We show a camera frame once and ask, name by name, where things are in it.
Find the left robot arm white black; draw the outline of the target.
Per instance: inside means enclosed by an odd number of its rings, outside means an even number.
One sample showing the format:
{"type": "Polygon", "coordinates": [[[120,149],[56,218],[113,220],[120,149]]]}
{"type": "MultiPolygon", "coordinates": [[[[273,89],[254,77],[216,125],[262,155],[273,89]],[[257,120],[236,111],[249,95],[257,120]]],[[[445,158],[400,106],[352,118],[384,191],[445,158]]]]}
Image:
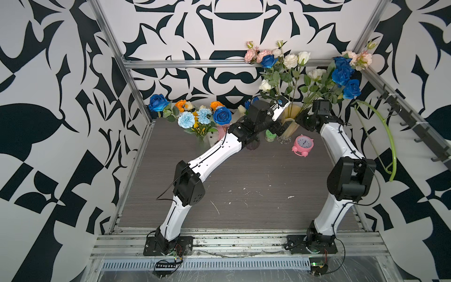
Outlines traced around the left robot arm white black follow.
{"type": "Polygon", "coordinates": [[[176,249],[182,224],[192,206],[204,197],[203,183],[209,175],[229,157],[256,141],[261,132],[270,130],[282,135],[286,128],[280,116],[290,104],[283,96],[271,103],[255,101],[249,106],[248,114],[231,124],[214,146],[188,163],[177,164],[174,181],[169,186],[174,188],[171,207],[153,236],[161,253],[167,255],[176,249]]]}

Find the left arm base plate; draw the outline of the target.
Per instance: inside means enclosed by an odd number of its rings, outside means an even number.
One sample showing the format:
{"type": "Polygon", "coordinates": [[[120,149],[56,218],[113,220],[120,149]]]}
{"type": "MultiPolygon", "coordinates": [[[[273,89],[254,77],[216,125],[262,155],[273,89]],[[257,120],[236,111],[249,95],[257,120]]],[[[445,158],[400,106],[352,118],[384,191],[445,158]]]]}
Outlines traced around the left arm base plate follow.
{"type": "Polygon", "coordinates": [[[187,255],[193,250],[194,237],[179,236],[168,242],[164,238],[149,236],[144,245],[144,256],[187,255]]]}

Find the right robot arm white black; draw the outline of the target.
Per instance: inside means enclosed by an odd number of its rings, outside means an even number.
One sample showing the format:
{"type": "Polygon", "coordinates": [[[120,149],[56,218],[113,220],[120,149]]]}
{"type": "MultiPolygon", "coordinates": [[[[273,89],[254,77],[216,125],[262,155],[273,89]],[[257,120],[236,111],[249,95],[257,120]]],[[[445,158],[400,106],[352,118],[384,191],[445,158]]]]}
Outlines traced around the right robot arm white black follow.
{"type": "Polygon", "coordinates": [[[369,193],[377,165],[351,143],[345,123],[333,115],[330,101],[316,100],[311,111],[300,113],[296,122],[320,134],[334,167],[327,177],[327,200],[301,245],[312,254],[334,253],[338,226],[347,211],[369,193]]]}

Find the blue rose spray stem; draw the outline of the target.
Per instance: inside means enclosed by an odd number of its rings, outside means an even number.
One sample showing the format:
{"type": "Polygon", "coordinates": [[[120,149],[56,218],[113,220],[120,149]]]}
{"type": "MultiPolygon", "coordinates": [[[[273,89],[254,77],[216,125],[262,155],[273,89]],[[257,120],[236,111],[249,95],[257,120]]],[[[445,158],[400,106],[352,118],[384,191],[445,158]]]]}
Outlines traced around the blue rose spray stem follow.
{"type": "Polygon", "coordinates": [[[360,96],[360,80],[355,78],[356,70],[351,59],[342,56],[334,58],[327,69],[315,69],[304,76],[302,110],[310,110],[315,101],[325,100],[338,104],[360,96]]]}

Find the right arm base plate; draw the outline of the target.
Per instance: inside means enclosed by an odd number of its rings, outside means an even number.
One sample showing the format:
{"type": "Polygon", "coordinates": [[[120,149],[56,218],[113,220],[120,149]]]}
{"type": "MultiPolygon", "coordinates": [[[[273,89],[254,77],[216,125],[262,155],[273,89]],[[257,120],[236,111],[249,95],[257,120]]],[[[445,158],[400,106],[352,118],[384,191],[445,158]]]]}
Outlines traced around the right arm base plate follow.
{"type": "Polygon", "coordinates": [[[284,249],[294,254],[324,255],[338,252],[335,236],[288,235],[284,249]]]}

